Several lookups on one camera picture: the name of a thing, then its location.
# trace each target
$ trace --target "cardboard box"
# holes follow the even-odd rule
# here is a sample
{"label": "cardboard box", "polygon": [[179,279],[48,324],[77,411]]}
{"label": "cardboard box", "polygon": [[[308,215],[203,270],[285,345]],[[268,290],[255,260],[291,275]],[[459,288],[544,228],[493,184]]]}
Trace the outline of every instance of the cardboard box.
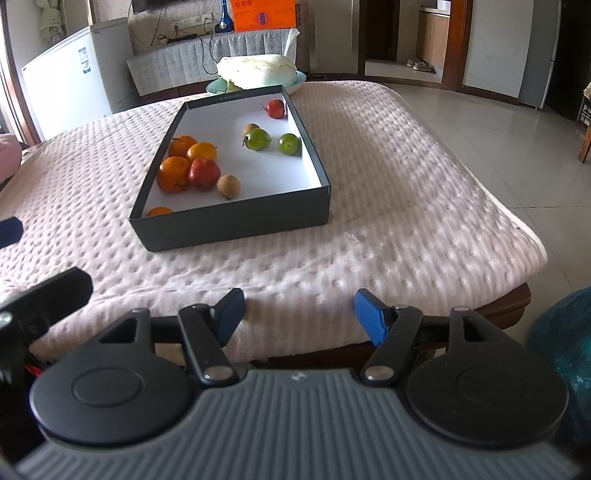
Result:
{"label": "cardboard box", "polygon": [[[285,102],[286,116],[272,119],[261,104]],[[242,145],[242,128],[256,123],[272,138],[262,151]],[[277,147],[292,132],[301,138],[301,155]],[[213,189],[165,193],[155,181],[175,135],[191,135],[217,146],[217,164],[236,176],[241,193],[226,200]],[[183,104],[150,165],[129,217],[136,234],[152,252],[246,236],[324,225],[329,218],[330,182],[316,149],[285,89],[271,86],[216,95]],[[157,206],[173,213],[146,217]]]}
{"label": "cardboard box", "polygon": [[232,12],[237,32],[296,26],[294,0],[233,0]]}

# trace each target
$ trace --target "wooden chair leg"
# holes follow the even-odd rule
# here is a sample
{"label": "wooden chair leg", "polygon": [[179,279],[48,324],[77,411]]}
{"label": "wooden chair leg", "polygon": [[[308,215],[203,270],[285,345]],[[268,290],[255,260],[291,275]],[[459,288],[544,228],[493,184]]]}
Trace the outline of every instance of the wooden chair leg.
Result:
{"label": "wooden chair leg", "polygon": [[587,127],[587,132],[585,133],[585,140],[583,140],[583,145],[581,145],[581,150],[579,150],[579,161],[581,163],[585,163],[587,160],[587,154],[589,153],[589,149],[591,148],[591,125]]}

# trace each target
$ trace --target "television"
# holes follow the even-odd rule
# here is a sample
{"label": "television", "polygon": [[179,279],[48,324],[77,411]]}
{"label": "television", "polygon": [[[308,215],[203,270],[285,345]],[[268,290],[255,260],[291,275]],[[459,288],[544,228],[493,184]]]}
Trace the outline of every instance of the television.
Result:
{"label": "television", "polygon": [[159,8],[176,1],[178,0],[132,0],[132,3],[134,5],[134,14],[139,14],[140,12]]}

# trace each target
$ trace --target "slipper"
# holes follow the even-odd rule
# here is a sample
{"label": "slipper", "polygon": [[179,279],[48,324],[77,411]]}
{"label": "slipper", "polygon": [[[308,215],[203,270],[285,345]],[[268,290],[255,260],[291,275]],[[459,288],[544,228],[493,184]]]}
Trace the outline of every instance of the slipper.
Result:
{"label": "slipper", "polygon": [[418,61],[413,67],[414,70],[418,72],[429,72],[435,73],[433,67],[431,67],[426,61]]}

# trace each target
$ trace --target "cabbage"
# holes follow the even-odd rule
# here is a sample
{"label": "cabbage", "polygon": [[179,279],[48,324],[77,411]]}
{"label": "cabbage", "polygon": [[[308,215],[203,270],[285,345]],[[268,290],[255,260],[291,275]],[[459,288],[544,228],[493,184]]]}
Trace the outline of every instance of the cabbage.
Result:
{"label": "cabbage", "polygon": [[290,59],[276,54],[224,57],[217,64],[218,75],[242,89],[269,85],[291,87],[296,82],[296,72]]}

